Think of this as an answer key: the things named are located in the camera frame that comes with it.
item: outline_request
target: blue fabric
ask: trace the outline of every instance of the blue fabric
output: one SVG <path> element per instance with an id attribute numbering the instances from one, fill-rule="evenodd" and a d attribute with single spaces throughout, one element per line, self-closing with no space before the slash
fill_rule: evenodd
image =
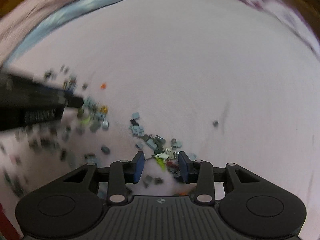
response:
<path id="1" fill-rule="evenodd" d="M 10 54 L 4 63 L 8 67 L 11 62 L 21 57 L 26 51 L 31 49 L 41 39 L 47 36 L 54 29 L 96 9 L 120 2 L 122 0 L 77 0 L 61 9 L 53 12 L 34 28 Z"/>

